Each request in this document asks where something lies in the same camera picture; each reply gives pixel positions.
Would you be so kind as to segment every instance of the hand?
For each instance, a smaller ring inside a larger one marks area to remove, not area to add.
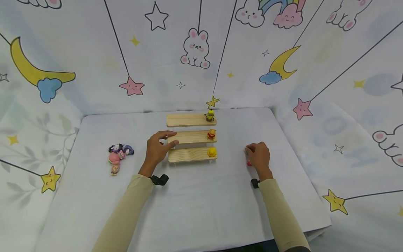
[[[145,160],[138,174],[151,177],[155,167],[165,158],[167,152],[179,143],[178,140],[175,140],[167,145],[164,145],[160,142],[160,139],[167,139],[173,135],[176,135],[176,132],[165,130],[158,131],[150,137],[150,139],[147,141]]]
[[[255,167],[261,182],[265,179],[273,178],[269,168],[270,151],[264,142],[248,144],[245,147],[245,152],[248,154],[249,161]]]

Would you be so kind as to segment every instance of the wooden shelf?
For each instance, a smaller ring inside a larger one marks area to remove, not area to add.
[[[207,150],[211,147],[189,148],[189,149],[171,149],[168,153],[169,163],[181,163],[191,161],[214,160],[215,157],[209,157]]]
[[[214,121],[207,121],[204,114],[168,114],[166,115],[167,127],[190,127],[190,126],[214,126],[217,125],[217,118]]]
[[[196,131],[178,131],[175,136],[168,137],[168,143],[178,140],[179,144],[199,144],[199,143],[215,143],[217,136],[214,140],[207,139],[208,130]]]

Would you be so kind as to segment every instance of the backdrop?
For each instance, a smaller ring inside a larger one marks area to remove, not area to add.
[[[83,116],[267,106],[332,217],[312,250],[400,251],[402,23],[400,0],[2,2],[0,243],[35,247]]]

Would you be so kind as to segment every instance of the white table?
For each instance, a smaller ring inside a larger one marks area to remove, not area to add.
[[[91,251],[144,160],[146,140],[168,129],[166,114],[83,119],[36,251]],[[167,174],[169,181],[154,188],[129,251],[211,251],[273,239],[260,191],[251,187],[256,172],[246,166],[243,149],[252,142],[264,141],[270,148],[273,175],[304,232],[330,225],[325,206],[270,109],[226,109],[215,114],[218,159],[176,165],[165,159],[157,166],[154,174]],[[107,149],[114,143],[135,149],[134,156],[122,161],[116,177],[110,176],[107,163]]]

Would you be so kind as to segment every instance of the beige sleeve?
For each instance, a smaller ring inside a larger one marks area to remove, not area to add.
[[[267,216],[278,250],[283,252],[298,246],[309,249],[308,241],[285,201],[277,181],[266,179],[258,185],[266,204]]]
[[[154,184],[143,175],[133,175],[115,210],[109,216],[93,252],[127,252],[137,220]]]

